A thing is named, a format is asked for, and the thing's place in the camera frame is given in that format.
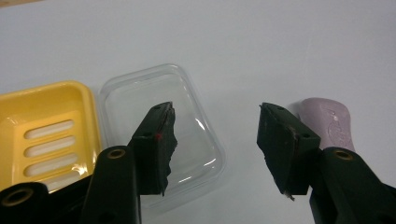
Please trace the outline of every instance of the purple object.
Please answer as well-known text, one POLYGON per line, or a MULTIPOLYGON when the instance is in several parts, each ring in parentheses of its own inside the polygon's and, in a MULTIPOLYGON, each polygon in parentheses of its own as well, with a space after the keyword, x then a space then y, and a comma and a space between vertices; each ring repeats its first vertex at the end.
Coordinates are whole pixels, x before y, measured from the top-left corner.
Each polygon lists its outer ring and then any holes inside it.
POLYGON ((323 98, 308 98, 301 102, 299 116, 306 126, 320 136, 320 148, 342 147, 355 151, 349 111, 343 104, 323 98))

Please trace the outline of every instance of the white table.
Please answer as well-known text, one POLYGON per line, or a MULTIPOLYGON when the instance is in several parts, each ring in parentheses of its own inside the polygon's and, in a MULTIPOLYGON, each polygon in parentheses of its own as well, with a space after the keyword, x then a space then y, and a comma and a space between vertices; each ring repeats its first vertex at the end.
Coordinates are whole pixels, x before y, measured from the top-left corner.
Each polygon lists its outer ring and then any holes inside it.
POLYGON ((226 149, 210 193, 150 223, 314 223, 256 145, 259 104, 344 103, 353 142, 396 186, 396 2, 48 0, 0 8, 0 93, 176 63, 226 149))

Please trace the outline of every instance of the transparent plastic lid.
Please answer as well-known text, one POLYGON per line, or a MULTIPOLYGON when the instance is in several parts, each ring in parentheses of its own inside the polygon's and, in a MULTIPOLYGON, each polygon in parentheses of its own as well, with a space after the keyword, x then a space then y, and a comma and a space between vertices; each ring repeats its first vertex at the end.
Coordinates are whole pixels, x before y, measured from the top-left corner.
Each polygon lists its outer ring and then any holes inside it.
POLYGON ((104 146, 127 145, 154 105, 173 102, 177 147, 163 196, 142 196, 142 208, 177 202, 215 180, 224 167, 224 152, 212 133, 186 74, 165 64, 110 79, 99 92, 104 146))

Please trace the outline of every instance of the slot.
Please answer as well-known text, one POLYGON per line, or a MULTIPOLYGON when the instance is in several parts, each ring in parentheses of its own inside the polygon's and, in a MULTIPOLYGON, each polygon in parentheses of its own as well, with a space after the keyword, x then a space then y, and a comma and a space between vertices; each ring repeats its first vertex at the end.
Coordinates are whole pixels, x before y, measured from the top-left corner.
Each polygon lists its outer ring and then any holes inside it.
POLYGON ((76 153, 68 154, 59 158, 55 158, 48 161, 42 161, 40 163, 28 166, 24 174, 26 176, 41 175, 49 171, 53 171, 67 165, 73 164, 78 160, 76 153))
POLYGON ((76 142, 75 136, 68 136, 66 138, 58 139, 52 142, 44 143, 34 147, 28 147, 25 152, 25 157, 35 157, 52 151, 56 151, 65 147, 73 146, 76 142))
POLYGON ((67 129, 71 129, 74 126, 73 120, 66 120, 60 123, 51 124, 45 127, 36 128, 26 132, 24 137, 26 139, 32 139, 37 137, 42 137, 52 133, 58 133, 67 129))
POLYGON ((63 187, 66 187, 70 184, 73 184, 74 182, 78 181, 80 179, 80 175, 78 172, 73 171, 71 173, 68 173, 66 175, 59 175, 50 179, 46 179, 44 181, 41 181, 41 183, 45 184, 47 186, 47 189, 49 192, 52 192, 56 189, 61 189, 63 187))

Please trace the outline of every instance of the yellow container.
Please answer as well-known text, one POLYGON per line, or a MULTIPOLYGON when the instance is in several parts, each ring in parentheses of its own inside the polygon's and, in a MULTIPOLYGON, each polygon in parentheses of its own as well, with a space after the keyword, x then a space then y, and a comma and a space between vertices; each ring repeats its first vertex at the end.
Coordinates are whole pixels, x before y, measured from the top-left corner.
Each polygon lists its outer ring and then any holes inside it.
POLYGON ((94 99, 81 83, 0 95, 0 190, 31 181, 60 189, 90 175, 100 150, 94 99))

